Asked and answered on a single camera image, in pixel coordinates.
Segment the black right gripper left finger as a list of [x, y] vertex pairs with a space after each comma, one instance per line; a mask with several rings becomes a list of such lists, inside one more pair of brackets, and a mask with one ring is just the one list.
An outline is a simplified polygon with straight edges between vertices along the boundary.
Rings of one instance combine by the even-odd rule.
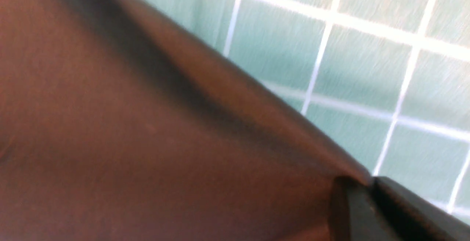
[[369, 189], [347, 176], [334, 179], [329, 208], [331, 241], [399, 241]]

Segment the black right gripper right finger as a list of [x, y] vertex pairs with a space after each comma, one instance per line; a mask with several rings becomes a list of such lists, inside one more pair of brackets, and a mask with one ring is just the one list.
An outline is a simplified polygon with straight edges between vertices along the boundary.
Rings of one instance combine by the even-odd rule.
[[468, 241], [470, 228], [386, 176], [376, 176], [372, 196], [402, 241]]

